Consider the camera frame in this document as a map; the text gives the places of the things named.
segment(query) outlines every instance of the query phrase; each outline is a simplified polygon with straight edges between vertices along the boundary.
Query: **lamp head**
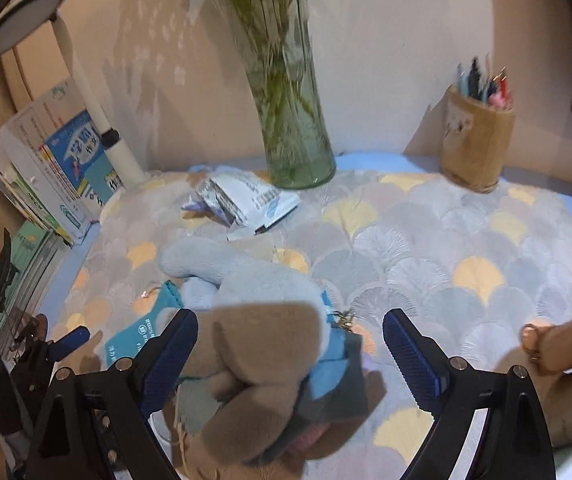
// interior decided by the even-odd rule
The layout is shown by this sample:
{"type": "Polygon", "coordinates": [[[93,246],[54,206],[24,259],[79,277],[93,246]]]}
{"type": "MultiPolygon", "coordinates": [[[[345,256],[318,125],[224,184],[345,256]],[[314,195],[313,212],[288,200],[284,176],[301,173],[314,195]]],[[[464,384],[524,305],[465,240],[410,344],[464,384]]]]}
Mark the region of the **lamp head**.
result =
{"type": "Polygon", "coordinates": [[[0,18],[0,55],[46,23],[64,0],[19,0],[0,18]]]}

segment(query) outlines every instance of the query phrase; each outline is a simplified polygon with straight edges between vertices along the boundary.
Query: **yellow pattern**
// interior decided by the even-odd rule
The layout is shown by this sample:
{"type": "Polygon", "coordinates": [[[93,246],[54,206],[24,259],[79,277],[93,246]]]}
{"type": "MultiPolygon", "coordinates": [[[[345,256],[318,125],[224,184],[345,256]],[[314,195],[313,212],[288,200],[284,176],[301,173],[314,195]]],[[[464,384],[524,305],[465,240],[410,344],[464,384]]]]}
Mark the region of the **yellow pattern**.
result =
{"type": "Polygon", "coordinates": [[[298,270],[303,274],[308,273],[308,264],[301,253],[293,249],[277,249],[277,262],[288,266],[291,269],[298,270]]]}
{"type": "Polygon", "coordinates": [[[375,345],[375,340],[370,335],[370,332],[366,330],[364,327],[353,324],[351,330],[355,334],[359,334],[361,336],[361,349],[370,355],[375,355],[377,353],[377,346],[375,345]]]}
{"type": "Polygon", "coordinates": [[[493,290],[504,284],[504,277],[487,259],[471,256],[457,266],[452,281],[457,286],[472,290],[488,305],[493,290]]]}
{"type": "Polygon", "coordinates": [[[163,181],[166,184],[170,184],[172,182],[185,182],[187,178],[188,178],[188,173],[172,172],[163,174],[163,181]]]}
{"type": "Polygon", "coordinates": [[[490,229],[506,235],[516,246],[522,243],[528,233],[524,222],[505,211],[499,211],[490,217],[490,229]]]}
{"type": "Polygon", "coordinates": [[[166,181],[163,178],[152,178],[148,182],[144,182],[140,187],[146,191],[152,189],[157,189],[158,187],[163,187],[166,185],[166,181]]]}
{"type": "Polygon", "coordinates": [[[358,229],[377,221],[377,210],[367,202],[339,200],[323,212],[323,219],[339,226],[352,238],[358,229]]]}
{"type": "Polygon", "coordinates": [[[76,290],[77,288],[83,288],[86,283],[88,283],[88,278],[90,274],[88,273],[88,269],[82,267],[82,270],[79,271],[77,277],[74,279],[74,283],[72,284],[72,290],[76,290]]]}
{"type": "Polygon", "coordinates": [[[145,264],[157,256],[157,247],[152,242],[142,242],[134,247],[131,247],[126,254],[126,257],[132,263],[132,270],[145,264]]]}
{"type": "Polygon", "coordinates": [[[49,339],[51,339],[53,341],[59,341],[68,332],[70,332],[70,331],[67,329],[66,325],[58,323],[55,326],[53,326],[53,329],[50,332],[49,339]]]}
{"type": "Polygon", "coordinates": [[[375,433],[373,444],[396,450],[410,464],[432,426],[432,415],[419,408],[393,413],[375,433]]]}
{"type": "Polygon", "coordinates": [[[390,173],[384,175],[380,182],[382,184],[395,184],[397,187],[408,192],[418,184],[423,184],[434,177],[434,175],[426,173],[390,173]]]}
{"type": "Polygon", "coordinates": [[[85,326],[85,317],[83,317],[83,314],[79,314],[79,312],[72,314],[72,316],[68,318],[68,321],[66,321],[68,332],[76,329],[79,325],[85,326]]]}
{"type": "Polygon", "coordinates": [[[179,225],[186,229],[196,229],[207,222],[211,222],[204,213],[197,213],[194,211],[184,211],[179,217],[179,225]]]}
{"type": "Polygon", "coordinates": [[[132,310],[134,310],[139,316],[145,316],[146,314],[149,314],[155,306],[157,296],[159,296],[159,290],[152,291],[147,298],[139,296],[136,298],[136,300],[134,300],[134,303],[132,304],[132,310]]]}
{"type": "Polygon", "coordinates": [[[511,187],[511,189],[508,190],[508,195],[527,205],[533,205],[535,203],[535,197],[523,187],[511,187]]]}
{"type": "Polygon", "coordinates": [[[110,304],[106,298],[96,296],[85,306],[83,317],[89,329],[102,328],[110,317],[110,304]]]}

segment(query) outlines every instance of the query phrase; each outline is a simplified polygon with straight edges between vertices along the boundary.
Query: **book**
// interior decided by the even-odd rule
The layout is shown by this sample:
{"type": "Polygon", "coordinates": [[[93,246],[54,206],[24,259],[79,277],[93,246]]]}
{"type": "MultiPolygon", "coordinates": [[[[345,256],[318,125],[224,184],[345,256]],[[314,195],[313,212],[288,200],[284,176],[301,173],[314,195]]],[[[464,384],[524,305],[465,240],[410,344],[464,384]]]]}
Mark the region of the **book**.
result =
{"type": "Polygon", "coordinates": [[[22,178],[22,176],[17,172],[16,168],[12,165],[10,157],[3,149],[0,143],[0,174],[2,180],[7,184],[9,192],[13,196],[26,205],[34,215],[36,215],[40,222],[37,224],[43,229],[54,229],[57,234],[59,234],[67,243],[72,244],[72,238],[66,232],[66,230],[61,227],[59,222],[50,214],[46,206],[38,198],[34,190],[28,185],[28,183],[22,178]]]}
{"type": "Polygon", "coordinates": [[[17,269],[6,290],[0,313],[0,350],[9,360],[16,354],[14,339],[35,316],[69,247],[53,230],[25,222],[11,240],[10,260],[17,269]]]}
{"type": "Polygon", "coordinates": [[[41,221],[41,219],[34,214],[31,208],[26,204],[25,200],[12,189],[12,186],[8,181],[6,181],[0,173],[0,191],[5,195],[5,197],[10,201],[10,203],[15,206],[15,209],[21,213],[21,215],[36,224],[37,226],[45,229],[46,225],[41,221]]]}
{"type": "Polygon", "coordinates": [[[90,186],[102,205],[116,191],[112,187],[117,180],[109,177],[116,173],[103,151],[101,137],[88,111],[81,111],[48,137],[40,151],[58,164],[79,196],[83,197],[90,186]],[[107,176],[112,180],[112,187],[106,181],[107,176]]]}
{"type": "Polygon", "coordinates": [[[82,199],[70,196],[61,183],[47,171],[47,164],[21,142],[6,127],[0,129],[0,142],[17,172],[38,196],[48,212],[68,233],[74,244],[80,244],[85,237],[92,217],[82,199]]]}
{"type": "Polygon", "coordinates": [[[82,198],[95,219],[122,187],[72,78],[35,99],[6,126],[46,163],[43,170],[60,191],[82,198]]]}

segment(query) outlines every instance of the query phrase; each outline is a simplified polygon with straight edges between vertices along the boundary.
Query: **white lamp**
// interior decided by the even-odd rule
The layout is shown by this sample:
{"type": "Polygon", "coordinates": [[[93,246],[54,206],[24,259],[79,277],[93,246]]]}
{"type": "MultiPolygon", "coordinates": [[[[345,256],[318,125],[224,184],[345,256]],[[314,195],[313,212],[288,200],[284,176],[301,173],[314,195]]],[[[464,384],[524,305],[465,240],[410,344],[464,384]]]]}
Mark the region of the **white lamp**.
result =
{"type": "Polygon", "coordinates": [[[108,122],[103,108],[97,101],[79,58],[72,46],[66,22],[58,10],[64,0],[19,0],[0,18],[0,55],[25,40],[46,22],[51,22],[54,37],[64,62],[82,95],[92,122],[102,135],[106,155],[117,171],[126,189],[137,186],[147,179],[146,173],[128,149],[118,133],[108,122]]]}

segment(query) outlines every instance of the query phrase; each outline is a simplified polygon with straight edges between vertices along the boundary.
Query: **blue gripper pad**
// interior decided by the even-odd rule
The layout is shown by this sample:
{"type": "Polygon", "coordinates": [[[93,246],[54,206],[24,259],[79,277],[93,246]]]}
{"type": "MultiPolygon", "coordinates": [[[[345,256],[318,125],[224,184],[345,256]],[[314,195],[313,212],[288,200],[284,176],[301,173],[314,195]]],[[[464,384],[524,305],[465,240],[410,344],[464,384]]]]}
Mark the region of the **blue gripper pad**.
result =
{"type": "Polygon", "coordinates": [[[197,316],[182,308],[158,337],[134,358],[133,387],[144,418],[163,408],[197,342],[197,316]]]}
{"type": "Polygon", "coordinates": [[[384,316],[384,341],[419,409],[438,416],[448,387],[448,358],[437,343],[422,336],[400,308],[384,316]]]}

